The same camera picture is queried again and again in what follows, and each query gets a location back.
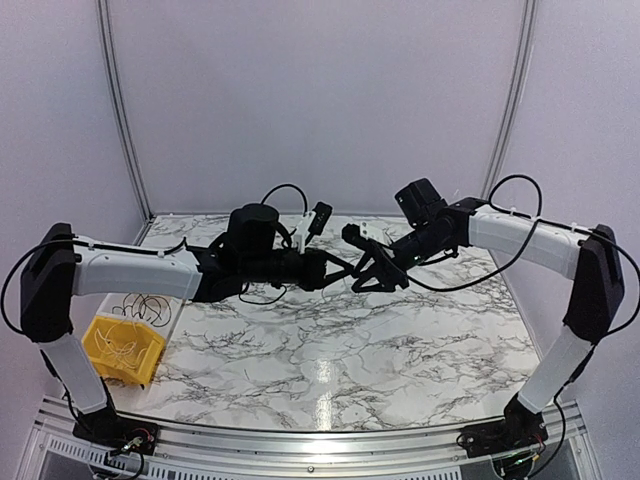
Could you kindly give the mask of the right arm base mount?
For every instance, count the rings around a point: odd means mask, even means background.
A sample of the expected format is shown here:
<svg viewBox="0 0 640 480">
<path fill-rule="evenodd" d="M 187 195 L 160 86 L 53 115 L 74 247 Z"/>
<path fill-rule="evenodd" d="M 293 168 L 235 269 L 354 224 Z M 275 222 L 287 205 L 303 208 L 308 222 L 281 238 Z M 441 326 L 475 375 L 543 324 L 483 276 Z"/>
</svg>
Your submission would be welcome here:
<svg viewBox="0 0 640 480">
<path fill-rule="evenodd" d="M 547 439 L 541 411 L 532 412 L 514 395 L 504 408 L 502 419 L 463 427 L 456 444 L 469 458 L 476 458 L 540 445 Z"/>
</svg>

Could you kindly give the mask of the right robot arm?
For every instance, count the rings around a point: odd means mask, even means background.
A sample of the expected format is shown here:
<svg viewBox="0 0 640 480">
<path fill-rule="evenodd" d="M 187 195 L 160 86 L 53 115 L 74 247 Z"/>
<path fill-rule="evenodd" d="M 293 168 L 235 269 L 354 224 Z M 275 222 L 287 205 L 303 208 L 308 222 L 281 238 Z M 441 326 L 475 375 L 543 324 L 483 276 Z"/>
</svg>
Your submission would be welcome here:
<svg viewBox="0 0 640 480">
<path fill-rule="evenodd" d="M 515 448 L 533 433 L 533 418 L 618 332 L 626 253 L 607 225 L 569 225 L 544 218 L 540 209 L 527 214 L 492 198 L 447 202 L 427 179 L 400 190 L 396 200 L 411 227 L 403 237 L 386 242 L 364 225 L 342 230 L 343 240 L 363 253 L 352 289 L 405 289 L 415 280 L 413 269 L 446 250 L 483 250 L 498 260 L 493 273 L 505 277 L 540 355 L 495 428 L 496 440 Z"/>
</svg>

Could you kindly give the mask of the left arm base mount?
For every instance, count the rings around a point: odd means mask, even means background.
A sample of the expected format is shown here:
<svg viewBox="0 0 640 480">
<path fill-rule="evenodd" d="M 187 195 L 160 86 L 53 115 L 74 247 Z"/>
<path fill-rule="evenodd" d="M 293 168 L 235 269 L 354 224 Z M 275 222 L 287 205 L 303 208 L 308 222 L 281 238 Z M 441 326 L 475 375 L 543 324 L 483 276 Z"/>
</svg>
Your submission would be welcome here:
<svg viewBox="0 0 640 480">
<path fill-rule="evenodd" d="M 159 426 L 156 423 L 120 415 L 110 396 L 106 406 L 95 412 L 74 413 L 73 435 L 92 443 L 119 449 L 139 438 L 141 444 L 134 450 L 152 455 L 156 448 Z"/>
</svg>

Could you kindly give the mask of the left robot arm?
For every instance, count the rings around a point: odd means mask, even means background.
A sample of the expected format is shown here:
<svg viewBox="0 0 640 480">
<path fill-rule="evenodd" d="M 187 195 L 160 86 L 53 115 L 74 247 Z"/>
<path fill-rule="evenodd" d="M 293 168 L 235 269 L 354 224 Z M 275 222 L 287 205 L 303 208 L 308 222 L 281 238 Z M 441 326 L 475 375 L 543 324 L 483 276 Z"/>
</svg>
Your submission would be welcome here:
<svg viewBox="0 0 640 480">
<path fill-rule="evenodd" d="M 73 335 L 72 298 L 140 293 L 214 303 L 241 294 L 249 283 L 322 290 L 354 271 L 348 262 L 308 245 L 330 215 L 330 207 L 319 203 L 289 232 L 274 207 L 249 203 L 231 212 L 226 230 L 209 246 L 181 241 L 165 250 L 99 242 L 57 223 L 16 264 L 20 332 L 38 346 L 65 387 L 78 426 L 106 445 L 119 444 L 126 423 Z"/>
</svg>

